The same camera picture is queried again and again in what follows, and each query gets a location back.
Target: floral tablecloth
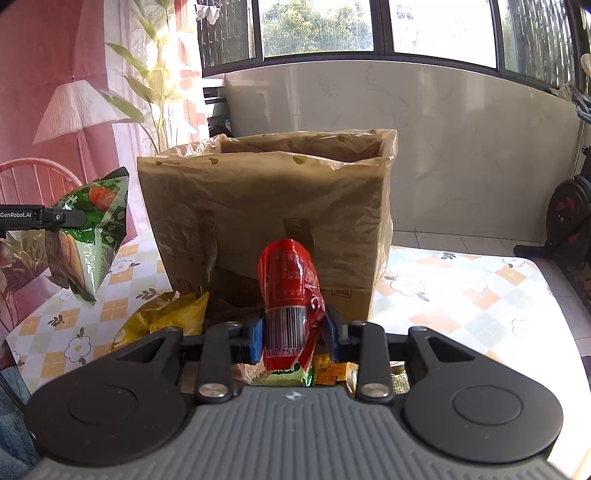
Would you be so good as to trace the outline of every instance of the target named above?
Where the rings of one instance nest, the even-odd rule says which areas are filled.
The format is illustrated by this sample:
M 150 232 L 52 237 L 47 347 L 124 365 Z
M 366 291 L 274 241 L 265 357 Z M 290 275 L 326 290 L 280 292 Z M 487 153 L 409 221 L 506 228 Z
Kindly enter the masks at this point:
M 126 319 L 169 289 L 145 233 L 121 248 L 94 306 L 56 293 L 7 337 L 29 390 L 107 353 Z M 389 333 L 428 326 L 545 385 L 564 410 L 549 460 L 568 476 L 579 468 L 591 446 L 591 392 L 566 320 L 533 262 L 391 247 L 372 321 Z M 577 477 L 589 470 L 579 468 Z

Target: brown cardboard box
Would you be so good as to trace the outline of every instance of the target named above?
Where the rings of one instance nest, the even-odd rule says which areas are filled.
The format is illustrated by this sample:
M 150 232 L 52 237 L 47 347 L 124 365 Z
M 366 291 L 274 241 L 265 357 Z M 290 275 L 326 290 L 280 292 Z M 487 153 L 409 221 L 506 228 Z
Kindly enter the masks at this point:
M 148 216 L 173 288 L 236 307 L 260 301 L 256 265 L 289 237 L 311 253 L 327 303 L 367 319 L 392 238 L 394 130 L 225 135 L 139 158 Z

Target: window glass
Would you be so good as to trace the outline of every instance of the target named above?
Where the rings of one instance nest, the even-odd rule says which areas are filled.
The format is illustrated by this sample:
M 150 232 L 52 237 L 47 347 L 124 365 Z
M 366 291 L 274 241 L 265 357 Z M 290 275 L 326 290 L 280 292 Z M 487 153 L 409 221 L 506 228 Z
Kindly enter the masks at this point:
M 260 0 L 265 57 L 374 49 L 369 0 Z
M 505 68 L 559 85 L 574 81 L 573 43 L 563 0 L 498 0 Z
M 489 0 L 390 0 L 394 51 L 496 67 Z
M 203 67 L 256 56 L 252 0 L 197 0 L 196 10 Z

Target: window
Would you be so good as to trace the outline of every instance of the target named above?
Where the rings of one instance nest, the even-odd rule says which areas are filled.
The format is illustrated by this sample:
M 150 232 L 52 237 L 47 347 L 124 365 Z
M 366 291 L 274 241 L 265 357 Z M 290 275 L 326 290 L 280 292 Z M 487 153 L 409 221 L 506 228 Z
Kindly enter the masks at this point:
M 505 68 L 549 85 L 574 81 L 564 0 L 498 0 Z
M 265 57 L 374 49 L 369 0 L 260 0 Z
M 390 0 L 394 51 L 496 67 L 489 0 Z
M 583 88 L 580 56 L 591 39 L 571 0 L 196 1 L 205 76 L 321 54 L 443 64 L 546 91 Z M 220 12 L 213 24 L 203 18 L 210 7 Z
M 197 22 L 201 61 L 204 68 L 255 57 L 252 0 L 197 0 L 202 6 L 219 7 L 219 18 L 212 25 L 207 17 Z

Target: tiled floor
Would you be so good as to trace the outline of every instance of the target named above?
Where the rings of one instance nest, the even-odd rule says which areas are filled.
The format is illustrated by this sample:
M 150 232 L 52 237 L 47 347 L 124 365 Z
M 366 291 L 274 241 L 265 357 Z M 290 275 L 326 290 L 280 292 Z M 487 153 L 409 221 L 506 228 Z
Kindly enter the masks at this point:
M 392 244 L 401 247 L 425 248 L 469 253 L 474 255 L 513 256 L 513 247 L 542 245 L 532 242 L 485 238 L 481 236 L 443 235 L 440 233 L 398 232 L 392 236 Z M 569 324 L 581 356 L 591 355 L 591 317 L 569 281 L 559 267 L 546 258 L 533 259 L 541 270 L 552 293 Z

